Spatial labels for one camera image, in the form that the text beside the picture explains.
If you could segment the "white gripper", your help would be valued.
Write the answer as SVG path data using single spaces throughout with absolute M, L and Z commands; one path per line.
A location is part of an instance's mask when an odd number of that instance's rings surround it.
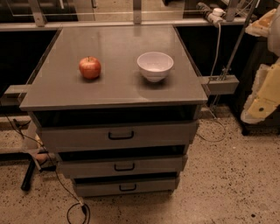
M 264 121 L 280 105 L 280 8 L 267 12 L 251 23 L 245 32 L 255 37 L 265 37 L 268 50 L 278 57 L 271 66 L 259 66 L 252 93 L 243 106 L 241 120 L 255 124 Z

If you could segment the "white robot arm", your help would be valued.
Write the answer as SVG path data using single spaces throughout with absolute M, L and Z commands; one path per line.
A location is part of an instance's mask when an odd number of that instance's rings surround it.
M 252 93 L 243 106 L 241 120 L 255 124 L 264 121 L 280 105 L 280 5 L 251 23 L 245 32 L 255 37 L 265 37 L 268 50 L 278 57 L 271 66 L 259 66 Z

